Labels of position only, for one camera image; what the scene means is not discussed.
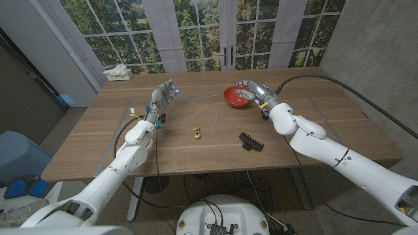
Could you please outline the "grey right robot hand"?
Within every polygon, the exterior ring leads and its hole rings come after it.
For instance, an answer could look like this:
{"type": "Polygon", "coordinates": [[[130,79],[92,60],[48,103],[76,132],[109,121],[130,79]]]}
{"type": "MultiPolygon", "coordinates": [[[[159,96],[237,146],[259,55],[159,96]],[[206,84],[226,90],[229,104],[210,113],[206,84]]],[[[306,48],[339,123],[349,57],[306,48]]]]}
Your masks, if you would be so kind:
{"type": "Polygon", "coordinates": [[[253,80],[242,80],[236,85],[238,86],[237,94],[248,101],[255,101],[263,111],[269,112],[281,104],[277,95],[265,84],[253,80]]]}

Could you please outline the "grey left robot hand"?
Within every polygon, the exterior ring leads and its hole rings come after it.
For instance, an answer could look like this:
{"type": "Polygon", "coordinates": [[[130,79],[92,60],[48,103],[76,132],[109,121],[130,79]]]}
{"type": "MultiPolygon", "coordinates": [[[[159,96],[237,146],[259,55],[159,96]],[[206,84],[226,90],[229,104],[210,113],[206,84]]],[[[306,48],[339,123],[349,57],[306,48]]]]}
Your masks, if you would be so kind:
{"type": "Polygon", "coordinates": [[[167,107],[178,93],[179,90],[174,87],[172,79],[156,87],[152,92],[144,120],[154,125],[165,123],[167,107]]]}

